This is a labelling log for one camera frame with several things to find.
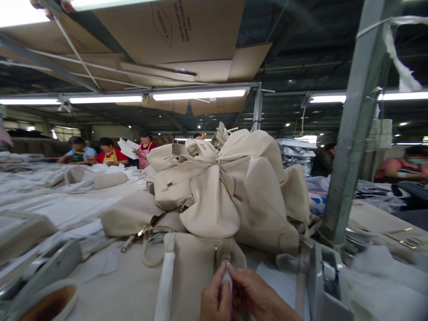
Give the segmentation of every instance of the apron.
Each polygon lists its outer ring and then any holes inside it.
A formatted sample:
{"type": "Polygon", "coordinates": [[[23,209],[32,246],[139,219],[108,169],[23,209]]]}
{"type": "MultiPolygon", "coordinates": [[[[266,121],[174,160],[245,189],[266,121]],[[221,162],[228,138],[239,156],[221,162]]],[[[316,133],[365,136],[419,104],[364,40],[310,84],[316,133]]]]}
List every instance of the apron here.
{"type": "Polygon", "coordinates": [[[72,163],[77,163],[83,161],[83,155],[85,154],[84,151],[75,151],[73,156],[71,157],[72,163]]]}
{"type": "MultiPolygon", "coordinates": [[[[143,144],[141,143],[140,148],[138,149],[139,152],[143,152],[144,154],[148,155],[150,153],[150,145],[152,144],[152,142],[150,142],[150,144],[147,146],[147,149],[141,149],[141,147],[143,146],[143,144]]],[[[150,163],[148,162],[147,158],[144,157],[140,157],[139,159],[140,161],[140,169],[144,169],[147,166],[150,165],[150,163]]]]}
{"type": "MultiPolygon", "coordinates": [[[[406,166],[401,160],[397,159],[400,164],[401,164],[401,168],[398,171],[399,173],[408,173],[408,174],[422,174],[422,165],[419,164],[418,168],[413,168],[413,167],[409,167],[406,166]]],[[[406,178],[406,177],[381,177],[381,178],[376,178],[374,180],[375,183],[390,183],[390,184],[395,184],[395,183],[399,183],[401,181],[419,181],[420,179],[417,178],[406,178]]]]}
{"type": "Polygon", "coordinates": [[[107,157],[107,153],[104,154],[103,164],[107,163],[108,161],[117,161],[115,149],[113,149],[113,157],[107,157]]]}

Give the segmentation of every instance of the metal frame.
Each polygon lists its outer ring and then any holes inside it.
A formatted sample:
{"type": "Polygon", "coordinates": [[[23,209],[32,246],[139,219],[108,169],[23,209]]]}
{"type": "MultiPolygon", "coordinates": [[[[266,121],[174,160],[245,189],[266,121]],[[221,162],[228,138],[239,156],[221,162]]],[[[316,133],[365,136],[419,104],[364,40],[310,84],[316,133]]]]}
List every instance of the metal frame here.
{"type": "MultiPolygon", "coordinates": [[[[401,0],[365,0],[359,31],[401,13],[401,0]]],[[[377,95],[373,90],[384,84],[380,79],[386,55],[382,24],[357,38],[348,81],[334,158],[322,234],[333,244],[341,244],[348,224],[355,186],[366,138],[375,114],[377,95]]]]}

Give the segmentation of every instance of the fluorescent light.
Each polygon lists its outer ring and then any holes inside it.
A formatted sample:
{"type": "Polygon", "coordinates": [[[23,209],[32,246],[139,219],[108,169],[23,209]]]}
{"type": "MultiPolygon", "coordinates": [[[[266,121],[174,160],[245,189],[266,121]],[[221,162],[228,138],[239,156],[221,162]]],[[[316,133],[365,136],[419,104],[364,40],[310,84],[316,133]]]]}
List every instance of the fluorescent light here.
{"type": "Polygon", "coordinates": [[[34,8],[29,0],[3,0],[0,5],[0,28],[49,22],[45,11],[34,8]]]}
{"type": "Polygon", "coordinates": [[[3,105],[61,105],[57,99],[0,99],[3,105]]]}
{"type": "Polygon", "coordinates": [[[70,103],[140,103],[141,96],[121,96],[121,97],[79,97],[70,98],[70,103]]]}
{"type": "MultiPolygon", "coordinates": [[[[413,92],[413,93],[390,93],[380,94],[378,100],[415,100],[428,99],[428,91],[413,92]]],[[[312,96],[310,103],[344,103],[346,95],[320,95],[312,96]]]]}
{"type": "Polygon", "coordinates": [[[154,100],[178,100],[178,99],[202,99],[202,98],[222,98],[222,97],[242,97],[245,89],[229,91],[201,91],[176,94],[154,94],[154,100]]]}
{"type": "Polygon", "coordinates": [[[85,11],[150,1],[154,0],[68,0],[68,3],[76,11],[85,11]]]}
{"type": "Polygon", "coordinates": [[[395,143],[391,145],[422,145],[422,143],[395,143]]]}
{"type": "Polygon", "coordinates": [[[340,96],[316,96],[311,97],[310,103],[344,103],[346,95],[340,96]]]}

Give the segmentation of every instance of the finger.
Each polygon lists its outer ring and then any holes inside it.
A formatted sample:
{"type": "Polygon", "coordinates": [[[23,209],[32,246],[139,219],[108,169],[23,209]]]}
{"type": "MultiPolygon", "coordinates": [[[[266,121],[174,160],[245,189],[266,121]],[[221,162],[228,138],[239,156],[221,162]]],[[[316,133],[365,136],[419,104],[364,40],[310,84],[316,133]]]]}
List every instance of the finger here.
{"type": "Polygon", "coordinates": [[[224,316],[230,315],[231,297],[230,297],[230,282],[226,280],[222,286],[222,300],[220,302],[219,311],[224,316]]]}
{"type": "Polygon", "coordinates": [[[234,281],[237,281],[240,285],[247,287],[250,285],[251,280],[244,269],[235,269],[232,265],[229,265],[229,272],[234,281]]]}
{"type": "Polygon", "coordinates": [[[210,287],[218,289],[220,285],[222,285],[223,276],[226,273],[227,265],[226,262],[222,262],[222,265],[217,270],[217,272],[214,274],[214,277],[210,283],[210,287]]]}

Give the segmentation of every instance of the bag strap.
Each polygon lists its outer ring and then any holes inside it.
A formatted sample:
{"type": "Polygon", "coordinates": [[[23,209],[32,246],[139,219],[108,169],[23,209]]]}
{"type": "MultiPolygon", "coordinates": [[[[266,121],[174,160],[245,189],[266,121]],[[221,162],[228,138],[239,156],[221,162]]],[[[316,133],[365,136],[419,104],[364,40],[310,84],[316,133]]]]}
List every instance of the bag strap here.
{"type": "Polygon", "coordinates": [[[172,231],[173,230],[170,227],[160,226],[160,227],[155,227],[155,228],[152,228],[152,229],[144,232],[143,247],[141,249],[141,261],[144,263],[145,266],[150,267],[150,268],[154,268],[154,267],[157,267],[158,265],[162,264],[162,262],[164,260],[164,258],[162,257],[157,261],[151,261],[146,257],[146,250],[147,250],[149,237],[152,236],[154,233],[170,233],[172,231]]]}

